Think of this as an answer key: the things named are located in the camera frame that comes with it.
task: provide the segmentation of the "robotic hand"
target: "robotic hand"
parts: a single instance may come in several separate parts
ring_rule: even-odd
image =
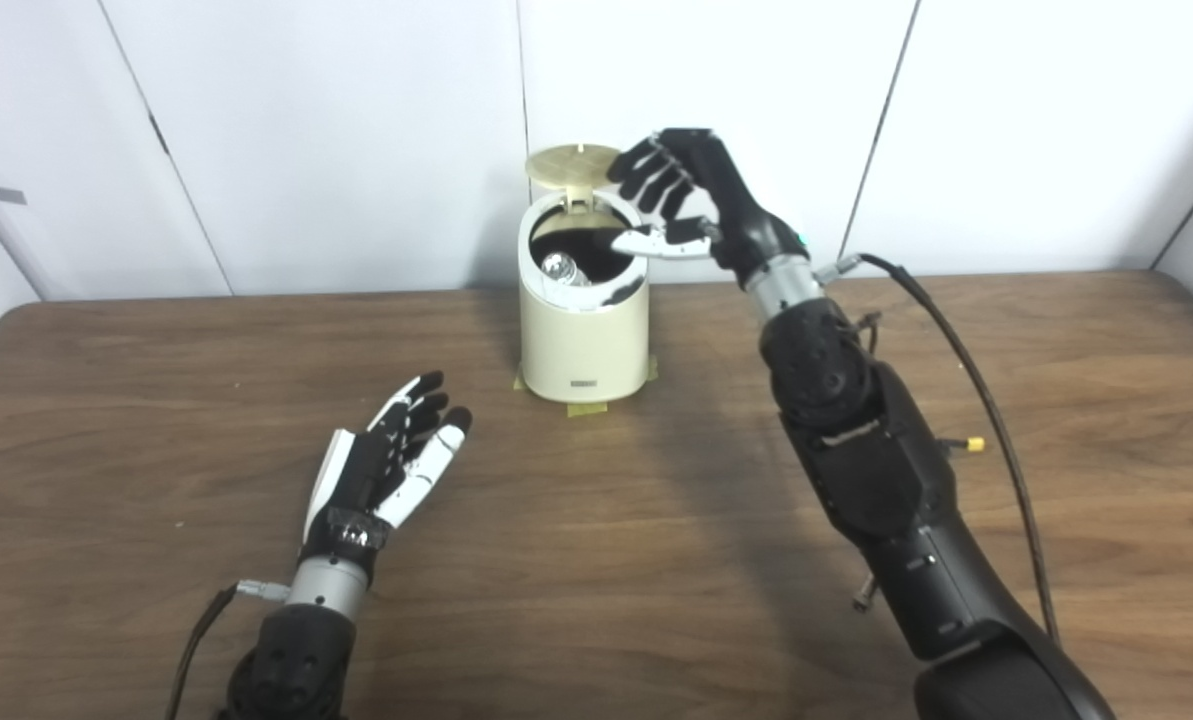
[[[916,679],[919,715],[1112,720],[1104,697],[981,552],[957,509],[947,457],[911,393],[826,297],[824,284],[860,260],[815,273],[797,234],[756,205],[706,129],[648,137],[613,162],[608,179],[622,184],[625,199],[639,195],[642,211],[659,207],[666,218],[665,228],[620,234],[611,249],[668,257],[673,246],[696,242],[755,302],[760,352],[789,441],[833,527],[861,551],[908,647],[931,662]],[[719,223],[675,219],[694,187],[710,193]],[[902,268],[861,259],[890,269],[931,306]]]
[[[391,396],[366,432],[335,430],[313,489],[290,588],[243,581],[237,590],[282,602],[241,659],[220,720],[338,720],[356,617],[391,530],[427,497],[471,428],[472,415],[435,392],[439,372]]]

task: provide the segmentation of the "black forearm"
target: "black forearm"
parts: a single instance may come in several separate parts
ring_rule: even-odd
[[[1018,604],[977,546],[957,507],[951,464],[911,393],[889,365],[864,359],[872,397],[855,406],[874,409],[871,418],[853,410],[845,429],[821,409],[789,412],[795,398],[780,397],[779,406],[826,514],[863,552],[913,654],[935,662],[969,652],[979,663],[971,674],[957,674],[970,660],[931,670],[919,683],[926,697],[954,694],[957,683],[981,689],[1026,676],[1027,697],[1038,703],[1026,707],[1059,708],[1031,716],[1112,719],[1102,696]],[[774,384],[778,392],[786,383]]]

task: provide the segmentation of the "cable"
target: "cable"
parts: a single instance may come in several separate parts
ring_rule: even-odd
[[[1022,465],[1018,461],[1013,442],[1009,441],[1009,433],[1005,427],[1005,418],[1000,415],[1000,409],[995,404],[993,391],[988,389],[988,383],[984,381],[983,373],[979,373],[979,366],[973,364],[970,350],[962,342],[962,337],[957,336],[954,329],[952,329],[952,323],[948,323],[947,316],[944,316],[942,310],[938,309],[933,297],[928,292],[925,292],[925,287],[921,287],[921,284],[916,283],[916,278],[913,278],[902,265],[889,263],[888,260],[876,257],[876,255],[860,254],[858,257],[865,263],[874,265],[876,268],[889,273],[889,277],[895,283],[902,286],[914,300],[919,302],[921,308],[925,308],[925,311],[929,314],[929,317],[934,319],[940,331],[947,337],[948,345],[952,346],[952,350],[962,360],[962,365],[965,365],[965,372],[970,375],[973,389],[979,392],[983,408],[988,412],[988,418],[993,421],[995,436],[1000,441],[1000,452],[1005,455],[1005,464],[1009,470],[1013,492],[1015,492],[1018,499],[1018,510],[1022,513],[1022,528],[1027,536],[1027,550],[1031,554],[1031,571],[1036,576],[1036,594],[1040,596],[1040,614],[1045,621],[1045,632],[1049,633],[1050,639],[1053,639],[1053,644],[1061,646],[1062,643],[1058,639],[1058,619],[1053,615],[1053,598],[1049,594],[1049,572],[1045,570],[1045,555],[1040,548],[1040,530],[1036,528],[1036,515],[1031,510],[1031,496],[1027,494],[1027,482],[1022,477]]]
[[[165,720],[174,720],[174,716],[179,714],[179,702],[183,700],[183,688],[188,682],[188,666],[192,665],[192,656],[194,654],[194,647],[200,644],[200,638],[209,632],[209,625],[214,625],[214,621],[222,615],[222,609],[227,607],[227,603],[231,602],[231,598],[236,597],[236,585],[230,588],[221,589],[212,601],[209,601],[209,606],[204,609],[204,614],[197,620],[194,628],[192,628],[192,635],[188,635],[188,646],[183,648],[183,657],[179,660],[179,670],[174,674],[174,685],[169,689],[169,706],[165,708]]]

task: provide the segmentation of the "screw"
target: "screw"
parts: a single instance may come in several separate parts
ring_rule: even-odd
[[[871,601],[874,597],[876,577],[867,573],[867,579],[863,583],[863,586],[858,588],[858,592],[853,592],[853,609],[866,614],[866,612],[871,610]]]

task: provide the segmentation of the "tape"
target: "tape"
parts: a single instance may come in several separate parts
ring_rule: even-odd
[[[605,411],[608,411],[607,402],[583,402],[583,404],[565,406],[565,416],[568,418],[577,418],[581,415],[598,415]]]

